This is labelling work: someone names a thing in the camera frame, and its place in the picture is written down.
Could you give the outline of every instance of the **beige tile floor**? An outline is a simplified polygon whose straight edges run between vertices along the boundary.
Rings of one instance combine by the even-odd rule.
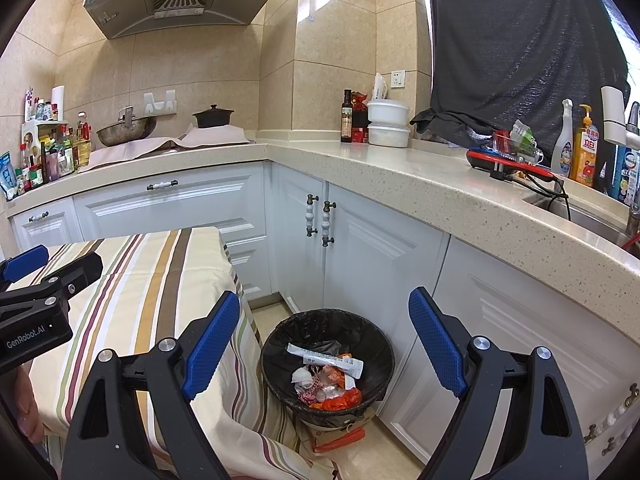
[[[285,303],[274,303],[254,310],[254,316],[265,341],[290,312]],[[378,418],[367,425],[366,436],[359,442],[322,455],[340,465],[345,480],[415,480],[423,468]]]

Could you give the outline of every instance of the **range hood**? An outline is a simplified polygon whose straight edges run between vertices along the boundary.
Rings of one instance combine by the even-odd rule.
[[[108,40],[185,25],[249,25],[267,0],[84,0]]]

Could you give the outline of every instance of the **stainless steel sink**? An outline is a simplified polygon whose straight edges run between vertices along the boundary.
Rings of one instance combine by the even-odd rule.
[[[566,203],[564,202],[564,200],[554,200],[549,207],[550,201],[551,199],[549,198],[543,198],[539,202],[536,202],[534,205],[541,209],[546,209],[556,216],[561,216],[562,218],[567,219]],[[618,247],[629,240],[629,236],[624,232],[623,229],[619,229],[611,225],[610,223],[604,221],[601,218],[598,218],[597,216],[594,216],[588,211],[572,205],[570,202],[569,209],[571,211],[571,222],[584,227],[588,231],[591,231],[598,236],[601,236],[605,240],[616,244]],[[640,248],[638,247],[638,244],[632,245],[626,252],[640,259]]]

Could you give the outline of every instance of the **tablecloth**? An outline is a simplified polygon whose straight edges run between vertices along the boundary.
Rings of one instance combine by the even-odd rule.
[[[98,352],[146,352],[179,336],[206,316],[224,290],[238,293],[241,315],[208,389],[191,403],[204,433],[230,475],[243,479],[340,478],[328,459],[302,456],[284,406],[265,386],[260,335],[222,243],[213,227],[107,238],[49,250],[49,263],[15,287],[37,283],[89,251],[102,257],[100,280],[70,300],[71,341],[36,358],[30,369],[38,408],[48,431],[65,436],[82,384]],[[170,464],[150,397],[138,393],[153,453]]]

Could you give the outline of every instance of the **trash can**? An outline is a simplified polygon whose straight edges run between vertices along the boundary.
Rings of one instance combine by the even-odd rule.
[[[364,362],[362,375],[356,380],[362,402],[354,408],[336,412],[310,408],[298,399],[291,383],[292,373],[302,366],[302,358],[288,353],[287,345],[292,343],[300,348],[329,353],[323,348],[336,341],[340,343],[337,353],[350,353]],[[260,363],[267,386],[294,416],[308,425],[328,430],[363,421],[367,408],[385,397],[396,366],[394,352],[382,330],[357,314],[330,308],[294,314],[281,322],[265,341]]]

